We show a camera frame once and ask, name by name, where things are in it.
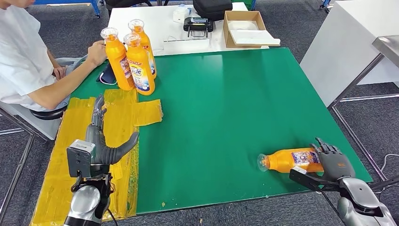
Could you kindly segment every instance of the metal table frame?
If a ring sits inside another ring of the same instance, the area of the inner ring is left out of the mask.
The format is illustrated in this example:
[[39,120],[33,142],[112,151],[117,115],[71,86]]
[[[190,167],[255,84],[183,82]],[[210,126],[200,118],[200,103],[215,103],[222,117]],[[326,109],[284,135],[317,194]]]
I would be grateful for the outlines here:
[[29,126],[25,125],[21,120],[19,120],[15,116],[9,114],[5,110],[3,110],[1,107],[0,107],[0,114],[3,117],[6,117],[8,120],[10,120],[11,122],[13,122],[15,125],[17,125],[19,127],[18,129],[9,129],[8,132],[4,132],[2,134],[11,134],[11,133],[15,133],[17,130],[21,130],[21,131],[27,132],[28,136],[29,136],[28,142],[26,143],[26,146],[25,146],[25,149],[24,149],[24,152],[22,153],[21,159],[19,160],[19,163],[18,163],[18,165],[16,167],[14,176],[13,176],[13,178],[11,180],[10,186],[8,187],[6,196],[4,197],[3,203],[2,203],[2,205],[0,207],[0,225],[1,225],[1,223],[2,223],[2,221],[4,219],[4,216],[6,215],[6,211],[7,211],[9,202],[10,202],[10,200],[12,198],[12,195],[13,195],[13,193],[15,191],[15,188],[16,188],[16,185],[18,183],[18,180],[19,180],[19,178],[21,176],[22,169],[25,166],[25,162],[26,162],[26,159],[27,159],[27,157],[29,155],[29,152],[31,150],[31,146],[33,144],[34,138],[35,137],[39,137],[39,138],[43,139],[45,142],[47,142],[48,139],[45,136],[43,136],[43,135],[37,133],[36,131],[32,130]]
[[381,36],[381,37],[376,38],[376,40],[374,40],[372,44],[377,50],[380,51],[380,53],[366,66],[366,68],[362,72],[360,72],[360,74],[348,85],[348,87],[345,88],[344,91],[327,107],[328,110],[332,110],[337,115],[339,121],[342,122],[343,126],[349,132],[349,135],[353,138],[355,143],[359,146],[362,153],[366,156],[367,160],[371,163],[372,167],[376,170],[378,176],[380,177],[380,179],[382,181],[387,180],[387,177],[384,175],[384,173],[378,167],[378,165],[374,161],[373,157],[370,155],[370,153],[364,147],[362,142],[356,136],[355,132],[352,130],[352,128],[346,122],[344,117],[341,115],[341,113],[337,109],[336,105],[340,102],[399,97],[399,93],[396,93],[396,94],[387,94],[387,95],[374,95],[374,96],[367,96],[367,97],[344,98],[350,90],[352,90],[375,66],[377,66],[377,64],[379,62],[381,62],[382,59],[384,59],[384,57],[387,57],[397,67],[399,67],[399,55],[398,55],[399,49],[396,49],[398,47],[398,43],[399,43],[399,35]]

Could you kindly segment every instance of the person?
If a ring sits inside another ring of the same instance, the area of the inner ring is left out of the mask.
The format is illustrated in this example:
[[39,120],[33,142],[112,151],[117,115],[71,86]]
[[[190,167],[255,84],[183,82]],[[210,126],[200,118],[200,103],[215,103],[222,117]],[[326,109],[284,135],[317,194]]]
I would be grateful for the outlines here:
[[24,8],[34,0],[0,0],[0,101],[34,111],[59,109],[106,59],[104,41],[84,58],[54,59],[39,36],[40,22]]

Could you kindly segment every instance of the yellow tape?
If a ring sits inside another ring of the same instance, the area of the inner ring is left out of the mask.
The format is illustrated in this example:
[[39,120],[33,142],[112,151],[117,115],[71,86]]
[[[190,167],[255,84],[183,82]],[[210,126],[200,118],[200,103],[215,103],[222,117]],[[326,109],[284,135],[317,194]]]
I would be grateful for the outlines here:
[[[160,100],[137,102],[136,90],[129,92],[110,89],[104,93],[107,113],[104,117],[104,135],[110,147],[126,142],[137,131],[137,126],[162,120]],[[63,225],[68,214],[75,178],[69,177],[66,148],[75,140],[85,138],[86,127],[91,122],[95,98],[71,98],[64,114],[57,140],[50,157],[31,226]],[[111,166],[115,192],[111,194],[110,210],[116,218],[136,214],[138,188],[138,145],[120,162]],[[106,213],[103,220],[111,216]]]

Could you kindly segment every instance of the white paper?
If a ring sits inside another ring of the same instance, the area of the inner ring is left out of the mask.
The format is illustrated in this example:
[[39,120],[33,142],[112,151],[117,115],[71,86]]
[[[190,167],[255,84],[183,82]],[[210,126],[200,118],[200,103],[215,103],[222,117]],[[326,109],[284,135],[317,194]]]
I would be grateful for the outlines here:
[[259,30],[256,21],[252,20],[232,20],[228,22],[227,26],[229,30]]
[[279,45],[280,39],[275,39],[266,31],[231,30],[231,36],[236,45]]

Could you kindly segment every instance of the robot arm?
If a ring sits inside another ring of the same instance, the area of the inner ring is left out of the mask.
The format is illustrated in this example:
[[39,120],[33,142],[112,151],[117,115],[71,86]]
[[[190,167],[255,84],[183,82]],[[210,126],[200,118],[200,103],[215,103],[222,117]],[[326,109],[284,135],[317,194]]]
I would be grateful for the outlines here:
[[363,180],[355,178],[348,158],[337,147],[320,138],[316,140],[320,147],[311,146],[318,154],[324,174],[318,176],[293,168],[290,179],[312,191],[339,192],[337,213],[347,226],[396,226],[388,208],[377,199],[373,190]]
[[103,120],[106,108],[102,109],[103,105],[104,97],[100,95],[95,102],[85,141],[75,140],[67,148],[69,174],[77,180],[71,187],[73,195],[65,226],[101,224],[113,192],[110,165],[119,162],[137,144],[137,132],[119,147],[105,144]]

